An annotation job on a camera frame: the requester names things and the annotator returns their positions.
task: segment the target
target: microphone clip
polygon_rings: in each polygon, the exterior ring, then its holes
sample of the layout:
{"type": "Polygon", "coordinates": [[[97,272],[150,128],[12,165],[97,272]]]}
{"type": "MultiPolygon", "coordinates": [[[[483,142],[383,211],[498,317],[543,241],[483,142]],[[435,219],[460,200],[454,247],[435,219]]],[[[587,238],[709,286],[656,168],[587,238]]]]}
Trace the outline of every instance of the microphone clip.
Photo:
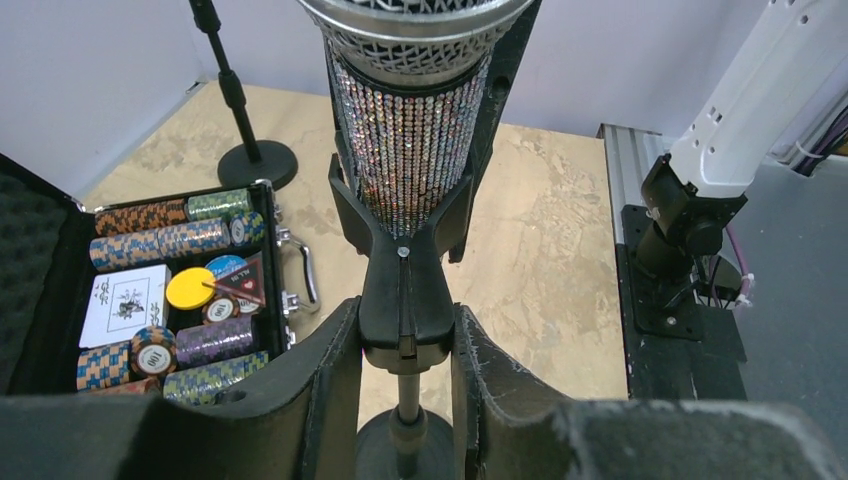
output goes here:
{"type": "Polygon", "coordinates": [[[393,238],[344,182],[338,154],[330,161],[330,187],[348,242],[368,257],[359,303],[362,345],[368,361],[395,375],[414,375],[447,359],[454,308],[441,257],[465,237],[471,215],[469,166],[412,238],[393,238]]]}

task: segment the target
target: yellow poker chip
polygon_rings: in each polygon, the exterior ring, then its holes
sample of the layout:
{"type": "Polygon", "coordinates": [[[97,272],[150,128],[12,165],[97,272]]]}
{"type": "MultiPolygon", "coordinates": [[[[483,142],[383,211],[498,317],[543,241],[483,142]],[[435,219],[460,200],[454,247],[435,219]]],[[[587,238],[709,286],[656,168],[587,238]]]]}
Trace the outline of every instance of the yellow poker chip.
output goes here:
{"type": "Polygon", "coordinates": [[[200,308],[215,296],[215,289],[203,282],[214,280],[215,274],[205,268],[187,268],[174,275],[165,290],[165,297],[168,303],[180,310],[200,308]]]}

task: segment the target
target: sparkly microphone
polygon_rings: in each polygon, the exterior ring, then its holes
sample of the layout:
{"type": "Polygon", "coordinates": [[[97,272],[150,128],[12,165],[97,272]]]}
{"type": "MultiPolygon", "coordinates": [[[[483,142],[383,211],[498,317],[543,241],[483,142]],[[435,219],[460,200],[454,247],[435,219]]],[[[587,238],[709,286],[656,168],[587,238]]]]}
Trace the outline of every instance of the sparkly microphone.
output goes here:
{"type": "Polygon", "coordinates": [[[466,167],[492,50],[533,0],[298,0],[326,41],[351,189],[412,237],[466,167]]]}

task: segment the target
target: metal handle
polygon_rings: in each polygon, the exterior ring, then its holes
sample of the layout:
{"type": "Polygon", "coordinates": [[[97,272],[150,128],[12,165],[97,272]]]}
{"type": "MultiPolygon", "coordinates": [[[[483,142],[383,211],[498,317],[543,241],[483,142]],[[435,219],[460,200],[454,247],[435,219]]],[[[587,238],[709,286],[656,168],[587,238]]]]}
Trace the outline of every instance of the metal handle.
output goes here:
{"type": "Polygon", "coordinates": [[[321,300],[318,297],[318,287],[315,284],[315,267],[312,262],[312,250],[309,246],[303,243],[303,240],[292,235],[291,230],[285,227],[277,226],[277,246],[282,248],[284,245],[291,245],[300,251],[303,257],[303,278],[306,283],[306,294],[309,297],[309,302],[294,303],[294,308],[291,310],[302,309],[307,313],[317,312],[321,308],[321,300]]]}

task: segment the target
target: blue poker chip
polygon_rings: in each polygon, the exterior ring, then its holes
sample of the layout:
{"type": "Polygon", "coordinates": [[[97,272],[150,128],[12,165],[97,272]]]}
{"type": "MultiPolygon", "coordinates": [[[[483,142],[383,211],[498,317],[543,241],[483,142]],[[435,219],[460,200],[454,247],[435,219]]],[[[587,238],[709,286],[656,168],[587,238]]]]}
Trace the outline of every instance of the blue poker chip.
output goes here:
{"type": "Polygon", "coordinates": [[[223,255],[206,264],[206,269],[219,278],[247,266],[247,260],[235,255],[223,255]]]}

